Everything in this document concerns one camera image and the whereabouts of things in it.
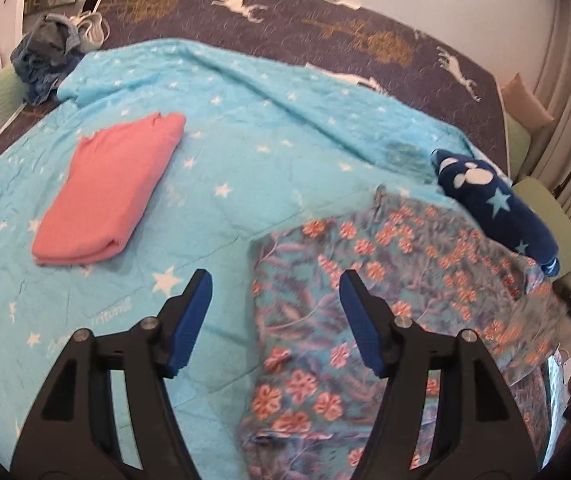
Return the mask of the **folded pink garment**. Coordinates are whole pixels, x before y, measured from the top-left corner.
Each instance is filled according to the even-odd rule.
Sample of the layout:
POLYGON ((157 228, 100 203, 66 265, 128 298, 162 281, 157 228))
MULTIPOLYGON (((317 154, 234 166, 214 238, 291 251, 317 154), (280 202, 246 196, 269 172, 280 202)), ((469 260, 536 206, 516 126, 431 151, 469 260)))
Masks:
POLYGON ((80 266, 120 254, 181 142, 186 116, 159 112, 81 139, 31 255, 42 266, 80 266))

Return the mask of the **green cushion near window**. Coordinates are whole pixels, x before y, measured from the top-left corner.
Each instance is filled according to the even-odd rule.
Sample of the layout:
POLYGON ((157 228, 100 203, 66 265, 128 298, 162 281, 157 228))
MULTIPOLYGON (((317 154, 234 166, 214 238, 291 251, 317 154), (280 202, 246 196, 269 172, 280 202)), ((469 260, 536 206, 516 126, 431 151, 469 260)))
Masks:
POLYGON ((511 115, 506 114, 505 123, 508 135, 510 176, 512 180, 515 180, 525 163, 532 138, 529 132, 511 115))

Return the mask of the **green seat cushion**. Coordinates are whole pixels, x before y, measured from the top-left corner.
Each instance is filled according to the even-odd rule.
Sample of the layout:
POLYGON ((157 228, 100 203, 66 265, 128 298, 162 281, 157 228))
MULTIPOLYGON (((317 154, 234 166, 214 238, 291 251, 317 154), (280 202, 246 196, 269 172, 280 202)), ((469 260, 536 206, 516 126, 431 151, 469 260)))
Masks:
POLYGON ((0 68, 0 129, 24 104, 25 84, 12 65, 0 68))

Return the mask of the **dark reindeer bed cover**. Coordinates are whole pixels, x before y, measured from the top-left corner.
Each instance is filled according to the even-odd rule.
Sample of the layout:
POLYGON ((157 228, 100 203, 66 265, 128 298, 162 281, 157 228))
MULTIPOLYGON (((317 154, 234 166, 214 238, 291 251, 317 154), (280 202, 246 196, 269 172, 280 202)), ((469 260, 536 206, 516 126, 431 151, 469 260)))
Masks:
POLYGON ((509 168, 505 109, 493 75, 419 29, 339 0, 87 0, 110 26, 103 46, 176 38, 306 66, 459 128, 509 168))

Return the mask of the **green pillow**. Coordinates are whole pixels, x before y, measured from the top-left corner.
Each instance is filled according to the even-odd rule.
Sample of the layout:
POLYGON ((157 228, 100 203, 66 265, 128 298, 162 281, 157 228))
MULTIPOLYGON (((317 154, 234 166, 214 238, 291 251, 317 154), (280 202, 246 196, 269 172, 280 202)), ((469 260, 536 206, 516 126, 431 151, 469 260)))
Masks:
POLYGON ((552 233, 559 246, 560 272, 557 279, 571 272, 571 220, 555 196, 538 180, 527 177, 517 182, 514 193, 530 206, 552 233))

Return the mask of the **floral teal garment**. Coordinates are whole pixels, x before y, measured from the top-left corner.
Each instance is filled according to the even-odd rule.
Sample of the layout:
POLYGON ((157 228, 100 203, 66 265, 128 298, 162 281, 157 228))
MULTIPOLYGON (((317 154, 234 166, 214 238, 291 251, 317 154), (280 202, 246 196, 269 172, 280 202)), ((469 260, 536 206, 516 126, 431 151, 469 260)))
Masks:
POLYGON ((561 313, 467 216, 378 190, 255 246, 254 479, 525 479, 561 313))

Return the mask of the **white bag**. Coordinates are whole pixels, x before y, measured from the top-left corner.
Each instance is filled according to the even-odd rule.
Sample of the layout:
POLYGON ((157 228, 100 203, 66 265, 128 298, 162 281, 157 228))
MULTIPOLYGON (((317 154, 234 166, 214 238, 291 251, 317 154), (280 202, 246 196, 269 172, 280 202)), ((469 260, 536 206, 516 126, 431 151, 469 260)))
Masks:
POLYGON ((84 11, 70 20, 77 27, 81 53, 98 51, 110 37, 110 25, 100 12, 84 11))

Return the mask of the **light blue star quilt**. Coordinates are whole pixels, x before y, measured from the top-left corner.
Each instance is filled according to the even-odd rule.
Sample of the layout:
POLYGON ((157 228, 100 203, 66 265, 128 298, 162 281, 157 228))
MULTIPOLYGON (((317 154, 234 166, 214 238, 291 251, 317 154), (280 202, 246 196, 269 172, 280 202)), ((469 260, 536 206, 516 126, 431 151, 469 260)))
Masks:
POLYGON ((0 463, 72 332, 127 330, 206 269, 214 297, 190 363, 168 385, 190 452, 207 479, 242 479, 243 418, 259 434, 324 437, 346 403, 310 370, 258 390, 264 357, 254 301, 254 240, 366 208, 374 190, 445 203, 430 157, 479 150, 452 125, 384 94, 322 74, 193 41, 157 40, 87 56, 58 107, 0 156, 0 463), (72 154, 102 129, 158 113, 186 117, 125 249, 90 266, 39 266, 38 227, 72 154))

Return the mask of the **navy star fleece garment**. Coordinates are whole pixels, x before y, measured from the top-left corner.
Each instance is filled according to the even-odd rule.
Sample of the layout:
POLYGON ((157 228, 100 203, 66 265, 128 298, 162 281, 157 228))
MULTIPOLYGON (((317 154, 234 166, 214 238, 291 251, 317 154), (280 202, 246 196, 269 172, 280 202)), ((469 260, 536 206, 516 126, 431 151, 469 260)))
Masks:
POLYGON ((548 278, 559 275, 559 246, 550 229, 489 162, 438 148, 431 155, 437 182, 484 234, 531 258, 548 278))

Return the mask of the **beige pillow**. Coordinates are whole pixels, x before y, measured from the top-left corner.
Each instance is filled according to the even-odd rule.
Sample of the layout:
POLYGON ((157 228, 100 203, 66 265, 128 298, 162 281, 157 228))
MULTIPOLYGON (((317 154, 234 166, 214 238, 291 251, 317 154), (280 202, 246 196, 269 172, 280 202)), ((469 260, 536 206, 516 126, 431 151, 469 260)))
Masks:
POLYGON ((501 96, 506 112, 528 132, 536 132, 555 120, 525 84, 520 73, 501 88, 501 96))

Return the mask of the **pile of denim clothes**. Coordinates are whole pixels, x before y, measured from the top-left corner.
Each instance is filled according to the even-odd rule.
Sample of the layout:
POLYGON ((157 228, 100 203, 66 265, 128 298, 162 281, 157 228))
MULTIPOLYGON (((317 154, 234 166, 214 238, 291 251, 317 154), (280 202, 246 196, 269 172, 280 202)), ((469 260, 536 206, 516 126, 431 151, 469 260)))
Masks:
POLYGON ((46 102, 83 56, 78 27, 69 18, 41 15, 11 53, 15 73, 27 86, 25 103, 46 102))

